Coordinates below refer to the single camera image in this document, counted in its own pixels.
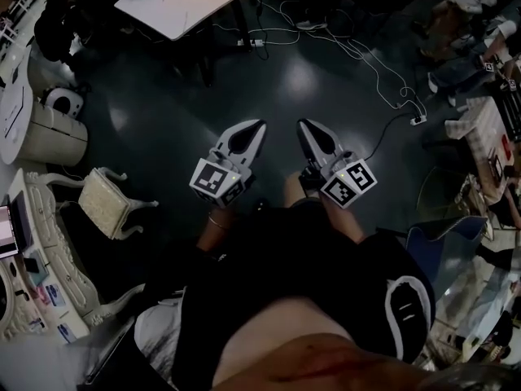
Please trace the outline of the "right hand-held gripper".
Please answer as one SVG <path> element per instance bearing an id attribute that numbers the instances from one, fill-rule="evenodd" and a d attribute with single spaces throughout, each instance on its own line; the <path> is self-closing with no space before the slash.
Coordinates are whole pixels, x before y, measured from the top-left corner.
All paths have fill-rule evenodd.
<path id="1" fill-rule="evenodd" d="M 299 119 L 296 133 L 310 163 L 300 174 L 306 194 L 322 193 L 341 209 L 374 188 L 378 181 L 366 161 L 354 152 L 343 151 L 338 136 L 322 123 Z M 320 165 L 318 157 L 334 157 Z"/>

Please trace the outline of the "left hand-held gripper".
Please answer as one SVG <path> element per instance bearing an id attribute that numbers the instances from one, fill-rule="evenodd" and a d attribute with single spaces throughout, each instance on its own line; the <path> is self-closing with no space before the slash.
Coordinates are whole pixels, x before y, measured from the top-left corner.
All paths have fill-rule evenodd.
<path id="1" fill-rule="evenodd" d="M 225 130 L 217 141 L 217 149 L 211 149 L 206 159 L 199 160 L 189 187 L 200 199 L 221 209 L 228 207 L 253 184 L 255 176 L 245 165 L 251 165 L 259 156 L 266 132 L 266 122 L 259 119 Z M 243 165 L 226 156 L 243 153 Z"/>

